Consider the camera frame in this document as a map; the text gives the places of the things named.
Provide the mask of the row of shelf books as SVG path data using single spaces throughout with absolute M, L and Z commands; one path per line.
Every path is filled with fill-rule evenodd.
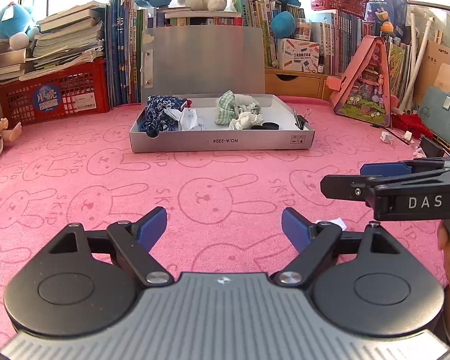
M 343 73 L 354 55 L 359 40 L 357 25 L 362 19 L 340 10 L 312 10 L 311 0 L 298 0 L 300 6 L 288 5 L 288 11 L 296 20 L 296 29 L 289 39 L 298 40 L 298 21 L 303 19 L 309 31 L 306 41 L 319 44 L 319 66 L 328 75 Z M 282 11 L 278 0 L 233 0 L 237 12 L 243 16 L 245 27 L 259 28 L 264 63 L 279 68 L 278 49 L 280 39 L 271 30 L 272 20 Z

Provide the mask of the wooden drawer shelf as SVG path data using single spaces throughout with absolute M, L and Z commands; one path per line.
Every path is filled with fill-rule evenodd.
M 328 76 L 319 73 L 284 71 L 267 67 L 265 69 L 265 92 L 280 96 L 316 98 L 329 100 L 331 89 Z

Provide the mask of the silver open file box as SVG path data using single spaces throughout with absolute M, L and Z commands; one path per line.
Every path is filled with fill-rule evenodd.
M 151 28 L 141 38 L 141 102 L 153 95 L 185 98 L 203 123 L 201 131 L 148 135 L 130 129 L 135 153 L 214 150 L 308 150 L 314 130 L 296 112 L 265 92 L 263 39 L 259 28 L 185 26 Z M 277 130 L 232 131 L 215 124 L 218 99 L 226 91 L 245 94 L 262 108 Z

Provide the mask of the small white paper cube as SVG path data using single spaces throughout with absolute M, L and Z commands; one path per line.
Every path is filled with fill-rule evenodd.
M 393 143 L 393 136 L 389 132 L 382 132 L 380 134 L 380 140 L 385 144 L 391 145 Z

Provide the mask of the blue floral fabric pouch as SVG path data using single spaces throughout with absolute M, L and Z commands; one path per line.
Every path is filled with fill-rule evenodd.
M 141 133 L 155 138 L 162 132 L 168 132 L 165 109 L 172 108 L 182 111 L 186 108 L 186 98 L 166 95 L 148 96 L 145 113 L 139 117 L 137 125 Z

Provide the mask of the white fluffy plush toy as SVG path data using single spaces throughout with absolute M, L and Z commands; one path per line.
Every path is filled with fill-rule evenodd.
M 248 94 L 235 94 L 235 103 L 238 107 L 260 108 L 259 102 Z

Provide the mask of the green checkered cloth bundle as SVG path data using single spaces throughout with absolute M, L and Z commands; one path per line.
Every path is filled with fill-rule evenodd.
M 235 94 L 232 91 L 227 91 L 218 100 L 217 115 L 215 117 L 215 124 L 219 126 L 229 127 L 232 119 L 236 119 L 241 112 L 251 112 L 253 114 L 261 114 L 262 108 L 247 108 L 236 105 Z

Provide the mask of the black round cap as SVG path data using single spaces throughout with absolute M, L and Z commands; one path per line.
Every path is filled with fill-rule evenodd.
M 280 129 L 280 125 L 273 122 L 264 122 L 251 127 L 252 130 L 271 130 L 276 131 Z

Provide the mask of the row of blue books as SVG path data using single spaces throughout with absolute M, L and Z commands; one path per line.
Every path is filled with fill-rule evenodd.
M 155 26 L 156 13 L 136 0 L 109 0 L 105 6 L 105 71 L 111 108 L 142 101 L 143 39 Z

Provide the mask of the stack of books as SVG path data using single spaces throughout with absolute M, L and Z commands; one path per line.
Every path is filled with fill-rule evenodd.
M 26 49 L 0 54 L 0 85 L 30 80 L 92 62 L 105 54 L 105 5 L 89 2 L 35 21 L 39 33 Z

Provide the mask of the white paper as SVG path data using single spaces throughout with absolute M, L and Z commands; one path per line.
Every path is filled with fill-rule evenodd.
M 199 118 L 197 110 L 184 108 L 182 111 L 168 108 L 165 109 L 166 131 L 204 131 L 206 129 L 203 121 Z

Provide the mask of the pencil pattern white box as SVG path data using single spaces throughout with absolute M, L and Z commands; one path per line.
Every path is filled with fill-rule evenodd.
M 279 41 L 279 69 L 294 72 L 317 73 L 320 45 L 311 41 L 284 38 Z

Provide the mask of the cream lace scrunchie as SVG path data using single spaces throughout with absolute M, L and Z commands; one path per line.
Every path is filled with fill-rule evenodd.
M 251 129 L 253 126 L 262 125 L 263 116 L 251 112 L 241 112 L 236 119 L 232 119 L 229 124 L 230 130 L 241 131 Z

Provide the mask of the pink bunny pattern blanket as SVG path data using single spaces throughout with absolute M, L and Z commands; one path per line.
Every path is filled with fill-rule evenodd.
M 384 143 L 379 128 L 335 115 L 324 100 L 288 104 L 315 131 L 309 150 L 135 154 L 129 132 L 139 106 L 25 127 L 0 157 L 0 347 L 14 334 L 5 286 L 72 222 L 103 229 L 165 208 L 153 257 L 173 275 L 280 270 L 295 256 L 280 226 L 286 207 L 363 230 L 369 209 L 326 199 L 320 180 L 409 159 L 415 147 Z

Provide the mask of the pink triangular toy house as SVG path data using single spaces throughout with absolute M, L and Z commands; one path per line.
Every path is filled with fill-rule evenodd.
M 388 128 L 391 125 L 389 65 L 385 41 L 365 36 L 341 76 L 329 76 L 330 102 L 338 116 Z

